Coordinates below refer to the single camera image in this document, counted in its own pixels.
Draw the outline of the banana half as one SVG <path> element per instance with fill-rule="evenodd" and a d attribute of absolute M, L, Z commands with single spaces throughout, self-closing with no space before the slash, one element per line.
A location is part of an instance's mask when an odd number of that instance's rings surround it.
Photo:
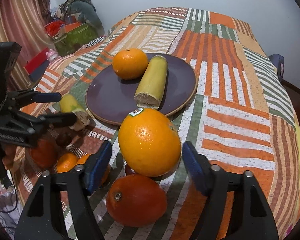
<path fill-rule="evenodd" d="M 134 100 L 140 108 L 158 109 L 166 86 L 168 62 L 161 55 L 155 55 L 136 89 Z"/>
<path fill-rule="evenodd" d="M 59 106 L 62 113 L 74 113 L 77 116 L 77 121 L 70 126 L 70 129 L 80 131 L 90 124 L 89 114 L 73 95 L 64 94 Z"/>

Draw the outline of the smaller red tomato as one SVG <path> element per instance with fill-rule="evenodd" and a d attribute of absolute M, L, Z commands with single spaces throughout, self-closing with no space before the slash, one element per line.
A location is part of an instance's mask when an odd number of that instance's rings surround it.
<path fill-rule="evenodd" d="M 41 170 L 53 167 L 57 162 L 55 143 L 49 138 L 39 139 L 37 146 L 30 148 L 30 157 Z"/>

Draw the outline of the dark purple round plate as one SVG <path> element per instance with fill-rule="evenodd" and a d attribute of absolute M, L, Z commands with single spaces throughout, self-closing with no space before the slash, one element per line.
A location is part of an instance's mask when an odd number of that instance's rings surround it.
<path fill-rule="evenodd" d="M 112 65 L 93 79 L 85 103 L 95 118 L 120 125 L 139 107 L 172 116 L 186 106 L 198 86 L 193 67 L 173 55 L 148 53 L 147 57 L 148 69 L 136 79 L 122 79 Z"/>

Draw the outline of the orange mandarin on plate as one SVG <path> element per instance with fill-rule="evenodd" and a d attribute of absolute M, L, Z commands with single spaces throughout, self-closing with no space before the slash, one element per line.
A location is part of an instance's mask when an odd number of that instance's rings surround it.
<path fill-rule="evenodd" d="M 123 80 L 132 80 L 144 74 L 148 66 L 148 57 L 141 50 L 130 48 L 119 51 L 113 58 L 114 73 Z"/>

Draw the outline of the green patterned box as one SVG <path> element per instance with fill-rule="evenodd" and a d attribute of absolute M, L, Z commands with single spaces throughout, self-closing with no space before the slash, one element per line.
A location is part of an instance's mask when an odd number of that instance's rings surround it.
<path fill-rule="evenodd" d="M 53 43 L 59 56 L 64 57 L 78 51 L 81 46 L 97 37 L 96 30 L 87 23 L 75 23 L 62 26 Z"/>

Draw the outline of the banana half on plate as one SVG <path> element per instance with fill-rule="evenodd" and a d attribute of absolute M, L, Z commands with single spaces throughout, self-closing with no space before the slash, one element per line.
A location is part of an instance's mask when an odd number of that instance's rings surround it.
<path fill-rule="evenodd" d="M 161 55 L 155 55 L 136 89 L 134 100 L 140 108 L 158 109 L 166 86 L 168 62 Z"/>

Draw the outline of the pink doll toy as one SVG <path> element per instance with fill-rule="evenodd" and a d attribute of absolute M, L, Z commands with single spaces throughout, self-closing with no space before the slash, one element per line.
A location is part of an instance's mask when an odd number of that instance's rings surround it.
<path fill-rule="evenodd" d="M 53 61 L 56 61 L 57 59 L 60 59 L 61 57 L 58 55 L 57 51 L 54 49 L 49 49 L 46 53 L 47 60 L 50 63 L 53 63 Z"/>

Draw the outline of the large orange with sticker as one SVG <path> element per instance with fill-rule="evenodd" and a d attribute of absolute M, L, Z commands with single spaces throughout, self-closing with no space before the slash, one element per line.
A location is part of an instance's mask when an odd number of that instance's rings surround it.
<path fill-rule="evenodd" d="M 123 120 L 118 142 L 128 166 L 147 177 L 159 177 L 175 168 L 181 141 L 174 125 L 161 112 L 138 108 Z"/>

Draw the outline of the blue bag beside bed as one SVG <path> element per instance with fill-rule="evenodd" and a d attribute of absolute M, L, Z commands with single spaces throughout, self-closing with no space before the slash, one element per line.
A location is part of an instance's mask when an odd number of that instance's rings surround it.
<path fill-rule="evenodd" d="M 277 77 L 280 82 L 283 80 L 283 75 L 285 71 L 285 59 L 282 55 L 280 54 L 272 54 L 268 56 L 272 64 L 276 67 L 277 69 Z"/>

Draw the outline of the striped curtain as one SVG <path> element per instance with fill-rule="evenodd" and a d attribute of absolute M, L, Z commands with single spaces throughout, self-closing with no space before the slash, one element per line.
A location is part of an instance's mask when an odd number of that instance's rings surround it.
<path fill-rule="evenodd" d="M 33 85 L 26 64 L 53 41 L 45 30 L 50 17 L 50 0 L 0 0 L 0 42 L 17 42 L 22 46 L 8 80 L 10 90 Z"/>

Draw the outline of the checkered black white cloth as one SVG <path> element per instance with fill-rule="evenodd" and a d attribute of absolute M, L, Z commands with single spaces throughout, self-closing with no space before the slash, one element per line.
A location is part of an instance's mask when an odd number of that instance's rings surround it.
<path fill-rule="evenodd" d="M 90 47 L 93 47 L 95 45 L 98 45 L 101 42 L 103 42 L 105 39 L 106 39 L 106 36 L 101 36 L 101 37 L 95 38 L 95 39 L 91 40 L 90 42 L 88 42 L 86 47 L 90 48 Z"/>

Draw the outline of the large red tomato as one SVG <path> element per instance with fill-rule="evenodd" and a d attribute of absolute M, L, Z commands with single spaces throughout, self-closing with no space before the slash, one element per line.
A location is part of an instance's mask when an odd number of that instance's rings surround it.
<path fill-rule="evenodd" d="M 116 222 L 140 228 L 153 224 L 164 215 L 167 196 L 151 178 L 131 174 L 114 181 L 108 191 L 106 207 Z"/>

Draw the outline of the red book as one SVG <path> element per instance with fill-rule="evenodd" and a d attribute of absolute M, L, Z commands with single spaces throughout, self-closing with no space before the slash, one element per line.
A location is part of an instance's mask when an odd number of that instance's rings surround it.
<path fill-rule="evenodd" d="M 27 71 L 27 74 L 29 75 L 32 74 L 41 64 L 48 61 L 46 55 L 48 51 L 49 48 L 43 49 L 34 58 L 32 58 L 29 62 L 27 62 L 25 66 L 25 70 Z"/>

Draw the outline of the striped patchwork bedspread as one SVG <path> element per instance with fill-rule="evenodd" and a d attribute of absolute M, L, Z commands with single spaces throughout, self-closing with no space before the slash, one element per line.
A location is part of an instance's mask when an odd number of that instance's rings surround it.
<path fill-rule="evenodd" d="M 250 25 L 192 8 L 136 12 L 114 25 L 101 44 L 49 65 L 35 90 L 70 93 L 86 107 L 85 94 L 93 78 L 101 77 L 114 55 L 127 48 L 171 54 L 193 68 L 197 91 L 185 109 L 170 118 L 181 142 L 191 141 L 198 153 L 226 171 L 251 170 L 269 202 L 279 239 L 284 239 L 300 218 L 300 126 L 277 70 Z M 66 148 L 81 157 L 95 153 L 104 140 L 113 143 L 110 185 L 89 199 L 105 239 L 189 239 L 205 198 L 195 190 L 182 161 L 159 181 L 168 198 L 159 221 L 136 229 L 110 217 L 107 193 L 116 179 L 126 175 L 126 162 L 117 127 L 98 120 L 95 124 Z"/>

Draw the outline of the dark red small fruit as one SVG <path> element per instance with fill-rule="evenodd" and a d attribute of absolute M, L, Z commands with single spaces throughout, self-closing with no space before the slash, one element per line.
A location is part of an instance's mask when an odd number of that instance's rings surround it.
<path fill-rule="evenodd" d="M 136 174 L 136 172 L 128 164 L 126 164 L 125 174 L 128 176 L 128 175 Z"/>

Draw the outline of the small mandarin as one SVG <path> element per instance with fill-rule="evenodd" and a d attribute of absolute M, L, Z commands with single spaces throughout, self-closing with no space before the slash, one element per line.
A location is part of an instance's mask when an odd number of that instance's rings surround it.
<path fill-rule="evenodd" d="M 63 154 L 57 161 L 57 173 L 64 173 L 74 168 L 79 158 L 73 153 Z"/>
<path fill-rule="evenodd" d="M 100 154 L 86 154 L 80 158 L 76 165 L 84 165 L 86 177 L 84 183 L 89 191 L 95 191 L 101 187 L 111 171 L 110 158 Z"/>

